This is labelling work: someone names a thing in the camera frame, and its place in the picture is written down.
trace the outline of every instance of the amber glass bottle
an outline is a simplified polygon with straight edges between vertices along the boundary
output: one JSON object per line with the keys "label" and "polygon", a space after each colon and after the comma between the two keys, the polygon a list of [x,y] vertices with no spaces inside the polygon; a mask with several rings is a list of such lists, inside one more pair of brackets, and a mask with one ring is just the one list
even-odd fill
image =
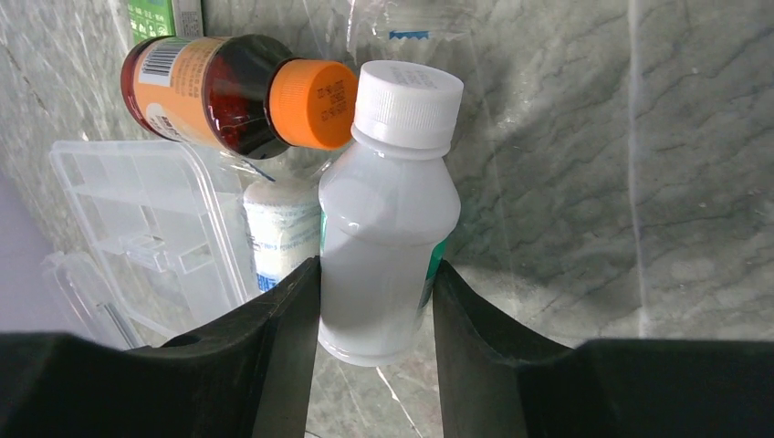
{"label": "amber glass bottle", "polygon": [[293,57],[269,36],[163,36],[129,53],[121,91],[146,130],[264,159],[349,141],[357,79],[339,62]]}

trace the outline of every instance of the green box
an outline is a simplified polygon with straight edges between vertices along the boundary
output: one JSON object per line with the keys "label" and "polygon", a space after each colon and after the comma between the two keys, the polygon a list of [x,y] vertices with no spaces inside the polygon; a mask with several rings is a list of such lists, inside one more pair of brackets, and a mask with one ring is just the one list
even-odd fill
{"label": "green box", "polygon": [[204,35],[201,0],[130,0],[129,18],[135,44],[153,37]]}

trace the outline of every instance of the marble floor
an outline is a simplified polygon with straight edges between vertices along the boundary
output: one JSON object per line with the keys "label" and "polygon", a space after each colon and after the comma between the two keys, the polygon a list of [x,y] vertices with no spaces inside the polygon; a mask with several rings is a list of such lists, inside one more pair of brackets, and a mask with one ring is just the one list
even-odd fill
{"label": "marble floor", "polygon": [[[459,76],[446,257],[538,332],[774,339],[769,0],[204,0],[204,16],[207,35]],[[129,35],[121,0],[0,3],[0,166],[57,250],[86,244],[51,144],[147,138],[118,86]],[[442,436],[429,322],[379,369],[319,349],[309,431]]]}

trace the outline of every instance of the green label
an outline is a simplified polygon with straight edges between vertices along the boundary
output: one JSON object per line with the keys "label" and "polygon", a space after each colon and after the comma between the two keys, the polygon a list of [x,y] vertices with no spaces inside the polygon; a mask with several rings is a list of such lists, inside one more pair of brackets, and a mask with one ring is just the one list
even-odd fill
{"label": "green label", "polygon": [[446,239],[440,244],[435,246],[433,253],[430,254],[430,267],[427,268],[427,276],[425,279],[430,279],[438,272],[438,267],[441,265],[441,259],[444,258],[444,251],[446,250]]}
{"label": "green label", "polygon": [[322,255],[322,247],[325,246],[325,212],[322,212],[319,219],[319,253]]}
{"label": "green label", "polygon": [[134,42],[174,34],[172,0],[130,0],[129,19]]}
{"label": "green label", "polygon": [[438,272],[438,267],[441,265],[441,259],[444,258],[445,250],[446,239],[436,245],[430,254],[430,266],[427,268],[427,276],[424,278],[424,288],[422,290],[422,298],[419,300],[417,314],[421,313],[427,302],[430,301],[430,294],[433,292],[433,283],[435,282],[435,273]]}

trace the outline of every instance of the orange bottle cap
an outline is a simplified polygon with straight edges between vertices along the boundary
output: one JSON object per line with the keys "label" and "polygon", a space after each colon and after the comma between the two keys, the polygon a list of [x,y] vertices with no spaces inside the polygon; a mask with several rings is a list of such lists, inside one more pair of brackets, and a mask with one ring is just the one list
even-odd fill
{"label": "orange bottle cap", "polygon": [[352,138],[358,80],[340,62],[294,59],[271,83],[268,110],[282,140],[332,151]]}

